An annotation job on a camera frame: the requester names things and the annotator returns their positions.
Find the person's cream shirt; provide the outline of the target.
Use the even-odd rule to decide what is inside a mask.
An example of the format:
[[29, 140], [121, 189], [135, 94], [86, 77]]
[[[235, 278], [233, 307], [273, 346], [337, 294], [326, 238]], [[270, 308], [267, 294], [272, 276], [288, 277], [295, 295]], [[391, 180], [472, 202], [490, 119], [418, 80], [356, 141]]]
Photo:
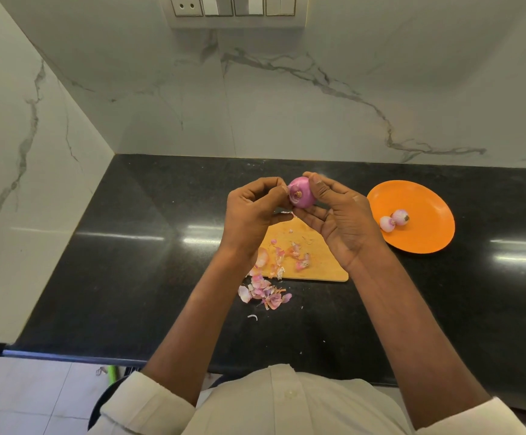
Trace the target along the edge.
[[135, 372], [88, 435], [410, 435], [401, 407], [361, 379], [333, 380], [279, 364], [209, 389], [195, 408]]

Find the person's right forearm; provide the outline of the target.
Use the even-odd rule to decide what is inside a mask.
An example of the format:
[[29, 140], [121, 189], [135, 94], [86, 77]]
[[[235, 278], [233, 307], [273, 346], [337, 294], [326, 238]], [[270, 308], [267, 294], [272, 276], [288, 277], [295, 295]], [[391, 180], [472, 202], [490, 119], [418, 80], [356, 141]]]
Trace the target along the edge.
[[347, 251], [343, 267], [368, 312], [415, 429], [492, 398], [464, 364], [400, 261], [383, 243]]

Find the wooden cutting board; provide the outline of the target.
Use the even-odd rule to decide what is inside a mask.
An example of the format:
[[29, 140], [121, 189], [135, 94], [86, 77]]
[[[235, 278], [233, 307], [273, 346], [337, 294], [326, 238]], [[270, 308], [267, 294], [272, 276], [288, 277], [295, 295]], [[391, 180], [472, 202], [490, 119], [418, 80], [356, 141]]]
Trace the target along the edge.
[[270, 226], [261, 242], [255, 266], [249, 276], [346, 282], [348, 273], [340, 266], [323, 237], [301, 219]]

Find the person's left hand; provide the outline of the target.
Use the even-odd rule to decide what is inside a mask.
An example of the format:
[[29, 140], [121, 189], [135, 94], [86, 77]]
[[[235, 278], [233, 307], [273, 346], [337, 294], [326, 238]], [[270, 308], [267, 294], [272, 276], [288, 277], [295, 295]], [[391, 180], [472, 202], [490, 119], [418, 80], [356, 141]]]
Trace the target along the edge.
[[261, 177], [231, 191], [226, 203], [220, 250], [251, 268], [274, 213], [291, 209], [288, 188], [280, 177]]

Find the orange round plate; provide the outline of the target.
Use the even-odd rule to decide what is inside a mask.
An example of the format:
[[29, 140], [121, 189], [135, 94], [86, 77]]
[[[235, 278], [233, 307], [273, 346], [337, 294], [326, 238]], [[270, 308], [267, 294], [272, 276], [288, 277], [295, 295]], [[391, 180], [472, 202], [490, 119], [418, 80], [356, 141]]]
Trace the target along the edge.
[[447, 247], [455, 234], [455, 218], [448, 204], [431, 189], [410, 181], [390, 180], [368, 193], [373, 217], [379, 220], [396, 210], [408, 212], [409, 222], [390, 233], [380, 229], [391, 246], [409, 253], [429, 254]]

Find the person's left forearm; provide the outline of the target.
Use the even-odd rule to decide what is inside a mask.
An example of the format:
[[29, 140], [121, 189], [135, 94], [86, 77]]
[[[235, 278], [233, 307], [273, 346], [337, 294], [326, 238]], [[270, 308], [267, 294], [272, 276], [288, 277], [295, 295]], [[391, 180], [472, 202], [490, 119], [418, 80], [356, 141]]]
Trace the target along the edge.
[[253, 268], [252, 251], [221, 246], [142, 373], [196, 406], [222, 326]]

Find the pile of pink onion peels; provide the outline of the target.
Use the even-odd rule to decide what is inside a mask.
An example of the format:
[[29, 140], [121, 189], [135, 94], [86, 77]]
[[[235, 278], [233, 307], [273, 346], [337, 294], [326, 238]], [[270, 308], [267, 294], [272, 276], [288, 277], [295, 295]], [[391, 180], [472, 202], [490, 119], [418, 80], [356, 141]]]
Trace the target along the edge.
[[238, 288], [238, 296], [244, 303], [259, 300], [268, 310], [276, 310], [279, 306], [288, 303], [292, 294], [286, 289], [272, 282], [272, 279], [281, 282], [286, 275], [287, 265], [294, 264], [295, 271], [302, 271], [310, 266], [311, 255], [304, 252], [300, 244], [291, 242], [288, 249], [277, 246], [275, 240], [271, 241], [272, 251], [260, 246], [257, 251], [255, 264], [247, 274], [250, 283]]

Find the purple onion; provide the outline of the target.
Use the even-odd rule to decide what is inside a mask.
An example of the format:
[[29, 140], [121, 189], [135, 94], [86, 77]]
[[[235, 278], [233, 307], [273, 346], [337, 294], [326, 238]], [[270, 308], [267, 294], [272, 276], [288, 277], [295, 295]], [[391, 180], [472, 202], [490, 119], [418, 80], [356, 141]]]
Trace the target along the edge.
[[313, 206], [317, 201], [310, 189], [308, 177], [297, 177], [289, 183], [287, 188], [290, 203], [295, 208], [307, 209]]

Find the person's right hand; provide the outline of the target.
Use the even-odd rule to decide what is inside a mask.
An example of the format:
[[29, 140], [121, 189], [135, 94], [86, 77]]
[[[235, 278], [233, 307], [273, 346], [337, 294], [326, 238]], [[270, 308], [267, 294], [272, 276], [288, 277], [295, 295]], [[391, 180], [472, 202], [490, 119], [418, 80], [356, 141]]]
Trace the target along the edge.
[[295, 208], [295, 215], [318, 232], [340, 266], [350, 275], [378, 272], [394, 262], [377, 226], [367, 198], [351, 190], [351, 197], [339, 205]]

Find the white wall switch panel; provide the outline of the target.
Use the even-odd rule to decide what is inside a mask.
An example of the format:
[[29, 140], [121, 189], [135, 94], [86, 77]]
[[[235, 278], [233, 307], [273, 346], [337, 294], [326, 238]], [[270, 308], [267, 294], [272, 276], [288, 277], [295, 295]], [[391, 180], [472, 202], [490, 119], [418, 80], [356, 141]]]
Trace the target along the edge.
[[172, 29], [303, 29], [309, 0], [158, 0]]

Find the black round bin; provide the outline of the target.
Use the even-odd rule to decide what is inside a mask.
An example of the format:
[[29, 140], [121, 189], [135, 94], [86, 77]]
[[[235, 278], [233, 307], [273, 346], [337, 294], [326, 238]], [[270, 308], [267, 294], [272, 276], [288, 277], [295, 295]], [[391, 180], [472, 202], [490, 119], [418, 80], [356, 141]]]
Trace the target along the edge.
[[87, 427], [88, 431], [93, 428], [93, 426], [97, 423], [98, 419], [100, 418], [102, 407], [112, 398], [117, 389], [122, 385], [122, 383], [124, 383], [128, 379], [128, 377], [129, 375], [116, 380], [114, 383], [108, 386], [106, 390], [101, 394], [96, 404], [94, 405], [91, 416], [89, 418]]

